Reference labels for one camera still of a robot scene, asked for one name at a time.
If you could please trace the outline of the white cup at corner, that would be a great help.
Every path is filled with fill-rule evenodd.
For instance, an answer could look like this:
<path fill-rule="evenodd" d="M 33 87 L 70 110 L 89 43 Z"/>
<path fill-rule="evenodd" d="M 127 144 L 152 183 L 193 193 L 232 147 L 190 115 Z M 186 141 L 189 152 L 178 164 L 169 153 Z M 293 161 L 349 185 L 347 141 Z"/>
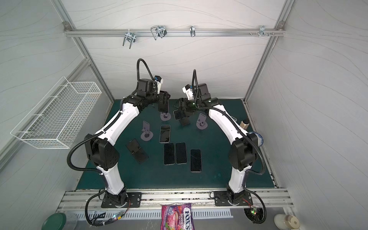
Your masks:
<path fill-rule="evenodd" d="M 286 214 L 275 215 L 274 224 L 279 230 L 298 230 L 301 226 L 296 216 Z"/>

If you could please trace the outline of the metal hook clamp left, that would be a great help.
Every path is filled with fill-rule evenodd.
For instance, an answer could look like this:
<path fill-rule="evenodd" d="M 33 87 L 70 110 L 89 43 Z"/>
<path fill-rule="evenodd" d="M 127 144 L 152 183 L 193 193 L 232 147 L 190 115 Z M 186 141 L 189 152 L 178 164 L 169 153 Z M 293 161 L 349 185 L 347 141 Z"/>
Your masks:
<path fill-rule="evenodd" d="M 136 42 L 136 35 L 128 30 L 125 33 L 124 40 L 122 46 L 129 45 L 129 49 L 131 49 L 132 45 Z"/>

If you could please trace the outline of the white vented strip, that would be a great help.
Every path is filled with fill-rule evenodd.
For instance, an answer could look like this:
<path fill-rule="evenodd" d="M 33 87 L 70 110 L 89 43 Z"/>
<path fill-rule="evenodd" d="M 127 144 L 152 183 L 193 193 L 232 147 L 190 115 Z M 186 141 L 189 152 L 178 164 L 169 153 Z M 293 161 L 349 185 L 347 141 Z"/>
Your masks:
<path fill-rule="evenodd" d="M 104 214 L 105 219 L 110 219 L 117 214 L 115 211 L 92 211 L 89 212 L 89 218 L 92 219 Z M 193 219 L 231 219 L 233 215 L 230 209 L 193 209 Z M 121 219 L 123 220 L 150 220 L 161 219 L 162 212 L 160 210 L 132 210 L 128 211 Z"/>

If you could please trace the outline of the black folding phone stand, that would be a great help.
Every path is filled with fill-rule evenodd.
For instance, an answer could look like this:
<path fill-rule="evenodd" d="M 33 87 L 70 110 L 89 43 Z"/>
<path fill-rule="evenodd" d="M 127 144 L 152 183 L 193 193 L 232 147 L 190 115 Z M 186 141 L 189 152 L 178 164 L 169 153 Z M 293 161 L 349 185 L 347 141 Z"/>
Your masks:
<path fill-rule="evenodd" d="M 139 164 L 142 164 L 143 162 L 145 162 L 149 158 L 148 154 L 140 146 L 140 144 L 138 143 L 138 141 L 136 139 L 133 139 L 130 142 L 128 142 L 126 144 L 126 147 L 127 147 L 128 151 L 131 153 L 131 155 L 133 156 L 133 158 Z"/>

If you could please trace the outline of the phone silver edge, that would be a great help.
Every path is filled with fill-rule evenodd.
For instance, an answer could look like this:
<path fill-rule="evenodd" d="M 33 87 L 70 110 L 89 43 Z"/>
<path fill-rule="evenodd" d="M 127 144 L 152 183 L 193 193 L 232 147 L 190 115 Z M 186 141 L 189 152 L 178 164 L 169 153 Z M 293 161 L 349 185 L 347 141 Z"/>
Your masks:
<path fill-rule="evenodd" d="M 169 143 L 171 134 L 170 125 L 161 125 L 159 143 Z"/>

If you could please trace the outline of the metal hook clamp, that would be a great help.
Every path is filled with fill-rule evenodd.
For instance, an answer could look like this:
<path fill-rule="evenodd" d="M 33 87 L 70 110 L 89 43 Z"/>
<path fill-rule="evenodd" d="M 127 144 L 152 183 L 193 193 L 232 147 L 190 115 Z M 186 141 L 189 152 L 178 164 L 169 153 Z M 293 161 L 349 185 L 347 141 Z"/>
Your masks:
<path fill-rule="evenodd" d="M 158 38 L 163 38 L 167 35 L 166 27 L 163 25 L 155 25 L 150 28 L 150 31 L 153 35 L 154 40 Z"/>
<path fill-rule="evenodd" d="M 272 32 L 266 31 L 266 28 L 262 25 L 262 26 L 260 26 L 258 32 L 255 32 L 255 33 L 250 32 L 249 35 L 250 36 L 258 36 L 258 37 L 263 37 L 263 36 L 269 37 L 269 36 L 274 36 L 275 34 L 272 33 Z"/>
<path fill-rule="evenodd" d="M 122 46 L 129 45 L 129 49 L 131 49 L 132 45 L 136 42 L 136 35 L 128 30 L 125 33 L 124 40 Z"/>

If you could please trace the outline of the purple Fox's candy bag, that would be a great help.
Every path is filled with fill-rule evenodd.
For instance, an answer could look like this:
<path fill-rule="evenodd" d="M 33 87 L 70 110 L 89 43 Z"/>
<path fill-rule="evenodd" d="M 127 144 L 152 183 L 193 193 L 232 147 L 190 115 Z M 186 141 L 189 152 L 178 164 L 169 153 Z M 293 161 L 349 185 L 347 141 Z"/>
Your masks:
<path fill-rule="evenodd" d="M 192 205 L 162 206 L 161 230 L 194 230 Z"/>

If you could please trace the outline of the small beige bottle black cap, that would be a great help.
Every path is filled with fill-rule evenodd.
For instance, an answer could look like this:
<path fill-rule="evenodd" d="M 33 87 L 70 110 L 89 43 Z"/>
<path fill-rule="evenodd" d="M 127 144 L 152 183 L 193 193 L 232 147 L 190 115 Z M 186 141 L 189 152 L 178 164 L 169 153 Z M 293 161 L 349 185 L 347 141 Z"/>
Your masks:
<path fill-rule="evenodd" d="M 244 130 L 246 130 L 249 127 L 249 125 L 250 125 L 249 118 L 246 118 L 246 119 L 242 120 L 241 123 L 240 123 L 240 127 Z"/>

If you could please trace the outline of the metal hook clamp middle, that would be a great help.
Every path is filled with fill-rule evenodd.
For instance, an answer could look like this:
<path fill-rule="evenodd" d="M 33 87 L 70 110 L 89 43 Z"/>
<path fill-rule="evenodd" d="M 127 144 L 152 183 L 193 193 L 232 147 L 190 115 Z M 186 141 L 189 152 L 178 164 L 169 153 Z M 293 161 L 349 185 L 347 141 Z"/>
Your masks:
<path fill-rule="evenodd" d="M 150 31 L 153 35 L 154 40 L 158 38 L 163 38 L 167 35 L 166 27 L 163 25 L 155 25 L 150 28 Z"/>

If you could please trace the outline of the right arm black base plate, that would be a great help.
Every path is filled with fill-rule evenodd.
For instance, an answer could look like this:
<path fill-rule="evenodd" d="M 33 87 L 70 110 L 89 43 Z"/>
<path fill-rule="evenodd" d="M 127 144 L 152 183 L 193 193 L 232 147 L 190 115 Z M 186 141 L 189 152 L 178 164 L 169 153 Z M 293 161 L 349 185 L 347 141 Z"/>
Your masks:
<path fill-rule="evenodd" d="M 214 199 L 217 207 L 253 205 L 251 194 L 246 191 L 241 191 L 240 193 L 233 193 L 231 190 L 213 191 L 210 197 Z"/>

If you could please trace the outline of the black fan at right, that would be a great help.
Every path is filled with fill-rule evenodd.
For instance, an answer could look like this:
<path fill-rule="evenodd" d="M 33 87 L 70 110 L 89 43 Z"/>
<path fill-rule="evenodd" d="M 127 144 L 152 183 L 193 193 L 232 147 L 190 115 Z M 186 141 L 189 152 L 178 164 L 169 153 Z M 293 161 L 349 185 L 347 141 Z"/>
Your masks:
<path fill-rule="evenodd" d="M 244 209 L 244 213 L 253 224 L 262 224 L 266 220 L 266 213 L 261 208 Z"/>

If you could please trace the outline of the aluminium top crossbar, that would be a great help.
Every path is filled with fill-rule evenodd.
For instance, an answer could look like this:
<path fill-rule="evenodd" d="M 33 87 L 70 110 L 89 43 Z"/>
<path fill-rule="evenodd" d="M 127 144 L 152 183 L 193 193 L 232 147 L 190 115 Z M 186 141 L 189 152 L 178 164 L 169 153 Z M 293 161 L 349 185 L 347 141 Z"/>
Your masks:
<path fill-rule="evenodd" d="M 249 33 L 259 31 L 256 29 L 199 29 L 195 28 L 195 37 L 246 37 Z M 124 37 L 128 29 L 75 29 L 65 31 L 67 37 Z M 136 38 L 153 37 L 150 29 L 130 29 L 136 35 Z M 166 29 L 165 37 L 191 37 L 190 29 Z M 266 29 L 272 32 L 274 36 L 284 36 L 286 30 Z"/>

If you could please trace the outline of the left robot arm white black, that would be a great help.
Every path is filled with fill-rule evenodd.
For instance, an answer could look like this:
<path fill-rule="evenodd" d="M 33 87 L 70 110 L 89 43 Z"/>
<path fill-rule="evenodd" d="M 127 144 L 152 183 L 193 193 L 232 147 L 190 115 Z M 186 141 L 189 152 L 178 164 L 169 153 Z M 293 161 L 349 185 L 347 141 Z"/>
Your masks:
<path fill-rule="evenodd" d="M 157 103 L 160 112 L 168 111 L 170 96 L 168 92 L 161 90 L 162 84 L 163 79 L 160 76 L 138 80 L 136 90 L 121 100 L 120 109 L 111 120 L 95 134 L 86 135 L 67 156 L 67 165 L 71 169 L 97 172 L 103 178 L 105 196 L 109 203 L 118 208 L 127 203 L 128 196 L 118 170 L 120 154 L 114 145 L 129 123 L 148 105 Z M 95 164 L 94 168 L 80 168 L 72 163 L 73 153 L 81 146 L 85 146 L 87 158 Z"/>

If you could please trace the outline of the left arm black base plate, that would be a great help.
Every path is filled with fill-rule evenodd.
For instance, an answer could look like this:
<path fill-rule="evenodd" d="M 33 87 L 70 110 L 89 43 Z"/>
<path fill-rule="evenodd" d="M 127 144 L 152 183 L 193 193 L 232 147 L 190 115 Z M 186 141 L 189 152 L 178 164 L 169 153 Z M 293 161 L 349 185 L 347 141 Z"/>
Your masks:
<path fill-rule="evenodd" d="M 123 192 L 118 195 L 112 195 L 106 193 L 104 195 L 101 208 L 112 209 L 112 208 L 139 208 L 141 202 L 140 192 L 127 193 Z"/>

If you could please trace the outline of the right round grey stand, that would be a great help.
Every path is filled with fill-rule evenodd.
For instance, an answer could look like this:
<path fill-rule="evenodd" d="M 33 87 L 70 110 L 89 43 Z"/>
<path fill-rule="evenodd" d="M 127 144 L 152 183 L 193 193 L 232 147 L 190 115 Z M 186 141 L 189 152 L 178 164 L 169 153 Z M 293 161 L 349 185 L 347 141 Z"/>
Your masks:
<path fill-rule="evenodd" d="M 200 130 L 204 130 L 208 127 L 206 122 L 207 116 L 205 114 L 200 113 L 196 122 L 196 126 Z"/>

